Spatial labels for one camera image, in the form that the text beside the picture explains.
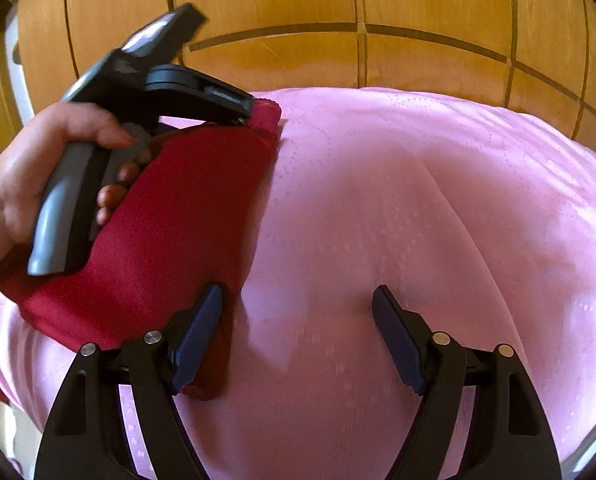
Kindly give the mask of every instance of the pink fabric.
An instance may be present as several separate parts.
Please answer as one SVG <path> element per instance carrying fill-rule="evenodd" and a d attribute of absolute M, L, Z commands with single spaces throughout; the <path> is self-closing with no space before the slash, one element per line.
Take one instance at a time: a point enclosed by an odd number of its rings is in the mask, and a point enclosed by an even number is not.
<path fill-rule="evenodd" d="M 249 217 L 229 385 L 176 398 L 212 480 L 384 478 L 419 399 L 371 317 L 381 283 L 465 346 L 514 346 L 568 457 L 596 423 L 596 155 L 534 117 L 445 96 L 260 96 L 284 127 Z M 0 294 L 0 386 L 39 427 L 72 357 Z"/>

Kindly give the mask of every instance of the black bracket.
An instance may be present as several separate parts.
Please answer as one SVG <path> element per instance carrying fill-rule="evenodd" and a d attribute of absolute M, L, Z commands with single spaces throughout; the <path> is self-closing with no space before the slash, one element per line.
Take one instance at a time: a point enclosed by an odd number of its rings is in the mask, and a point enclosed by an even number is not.
<path fill-rule="evenodd" d="M 161 331 L 126 346 L 80 349 L 60 388 L 41 441 L 37 480 L 139 480 L 124 430 L 118 384 L 130 384 L 158 480 L 209 480 L 172 396 L 193 381 L 222 308 L 210 285 Z M 464 386 L 476 399 L 459 473 L 452 480 L 562 480 L 540 400 L 518 354 L 464 348 L 402 310 L 385 285 L 374 292 L 376 325 L 402 381 L 423 396 L 386 480 L 437 480 Z"/>
<path fill-rule="evenodd" d="M 424 396 L 388 480 L 437 480 L 458 417 L 462 388 L 476 398 L 460 470 L 452 480 L 562 480 L 540 399 L 510 345 L 464 348 L 402 310 L 385 285 L 374 319 L 403 383 Z"/>

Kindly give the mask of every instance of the finger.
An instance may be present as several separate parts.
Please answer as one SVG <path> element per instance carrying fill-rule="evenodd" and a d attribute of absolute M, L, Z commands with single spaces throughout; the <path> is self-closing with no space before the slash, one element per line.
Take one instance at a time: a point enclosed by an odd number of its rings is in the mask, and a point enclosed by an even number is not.
<path fill-rule="evenodd" d="M 98 206 L 116 209 L 127 196 L 127 188 L 117 184 L 105 186 L 98 192 Z"/>
<path fill-rule="evenodd" d="M 145 149 L 143 149 L 140 153 L 138 153 L 138 156 L 136 156 L 136 164 L 138 164 L 138 166 L 146 166 L 147 164 L 149 164 L 152 161 L 152 150 L 149 149 L 149 147 L 146 147 Z"/>
<path fill-rule="evenodd" d="M 140 174 L 140 168 L 135 162 L 124 162 L 118 168 L 118 183 L 124 186 L 130 186 L 133 184 L 138 175 Z"/>
<path fill-rule="evenodd" d="M 190 126 L 189 128 L 183 128 L 181 130 L 172 130 L 166 134 L 160 134 L 159 136 L 153 137 L 149 146 L 150 150 L 152 150 L 152 158 L 156 158 L 160 154 L 168 140 L 172 139 L 173 137 L 186 134 L 192 128 L 196 128 L 196 126 Z"/>
<path fill-rule="evenodd" d="M 107 225 L 111 218 L 111 213 L 111 209 L 107 209 L 106 207 L 99 209 L 96 213 L 96 223 L 101 227 Z"/>
<path fill-rule="evenodd" d="M 0 156 L 6 180 L 25 182 L 30 194 L 40 193 L 70 140 L 125 148 L 136 138 L 109 112 L 86 103 L 60 102 L 34 117 Z"/>
<path fill-rule="evenodd" d="M 110 112 L 90 103 L 59 102 L 41 112 L 43 119 L 62 129 L 62 138 L 70 140 L 89 140 L 97 142 L 103 148 L 114 150 L 125 148 L 136 142 L 136 137 L 129 133 Z"/>

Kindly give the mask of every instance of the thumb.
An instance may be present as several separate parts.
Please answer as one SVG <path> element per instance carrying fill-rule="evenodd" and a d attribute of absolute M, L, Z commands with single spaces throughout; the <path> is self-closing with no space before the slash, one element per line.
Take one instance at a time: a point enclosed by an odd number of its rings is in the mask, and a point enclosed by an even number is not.
<path fill-rule="evenodd" d="M 59 102 L 42 111 L 44 131 L 47 134 L 59 130 L 60 140 L 88 140 L 103 148 L 114 150 L 126 148 L 136 138 L 120 127 L 116 118 L 108 111 L 89 103 Z"/>
<path fill-rule="evenodd" d="M 96 142 L 104 148 L 126 148 L 136 138 L 106 110 L 92 104 L 59 102 L 45 108 L 25 126 L 0 156 L 4 177 L 41 192 L 64 153 L 67 142 Z"/>

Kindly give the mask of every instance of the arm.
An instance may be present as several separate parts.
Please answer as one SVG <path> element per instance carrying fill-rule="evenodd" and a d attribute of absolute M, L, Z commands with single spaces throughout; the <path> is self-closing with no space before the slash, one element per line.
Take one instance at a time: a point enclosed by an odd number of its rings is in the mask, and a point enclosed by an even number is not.
<path fill-rule="evenodd" d="M 0 155 L 0 260 L 31 240 L 44 187 L 71 140 L 116 149 L 135 139 L 94 105 L 60 102 L 40 112 Z"/>

